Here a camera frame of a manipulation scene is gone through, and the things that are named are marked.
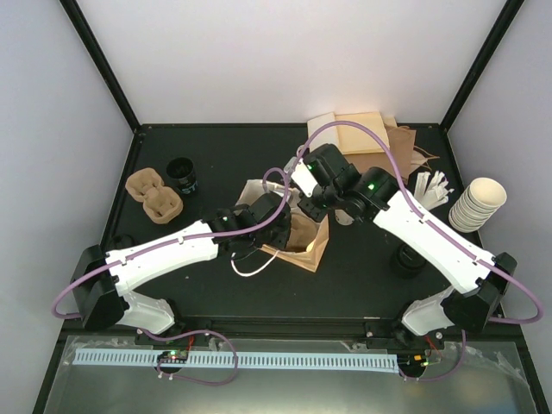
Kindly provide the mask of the black printed paper cup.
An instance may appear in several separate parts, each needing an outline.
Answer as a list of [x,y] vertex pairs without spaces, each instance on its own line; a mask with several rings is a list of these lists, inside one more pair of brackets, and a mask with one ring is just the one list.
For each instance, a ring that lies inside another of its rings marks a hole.
[[180,194],[193,195],[197,192],[197,174],[191,159],[179,157],[171,160],[166,166],[166,174]]

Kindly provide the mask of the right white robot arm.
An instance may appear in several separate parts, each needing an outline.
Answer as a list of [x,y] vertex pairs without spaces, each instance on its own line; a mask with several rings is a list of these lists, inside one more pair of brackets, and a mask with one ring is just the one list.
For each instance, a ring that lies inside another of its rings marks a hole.
[[368,221],[403,243],[393,256],[395,267],[417,273],[430,263],[450,286],[412,302],[392,326],[393,340],[413,347],[436,329],[457,326],[481,332],[508,286],[492,272],[513,274],[516,260],[472,245],[417,204],[387,171],[372,167],[359,173],[333,144],[324,144],[290,163],[291,179],[302,192],[299,208],[319,222],[330,210],[344,210],[354,220]]

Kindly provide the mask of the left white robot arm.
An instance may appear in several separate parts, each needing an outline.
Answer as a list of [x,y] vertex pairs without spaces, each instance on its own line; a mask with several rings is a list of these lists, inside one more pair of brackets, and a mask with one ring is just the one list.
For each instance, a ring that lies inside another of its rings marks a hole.
[[166,273],[231,254],[246,255],[272,244],[283,248],[291,234],[291,208],[281,192],[261,194],[251,204],[218,209],[171,235],[142,245],[104,252],[83,251],[73,273],[73,296],[87,331],[115,325],[145,329],[164,343],[179,342],[185,323],[166,299],[136,288]]

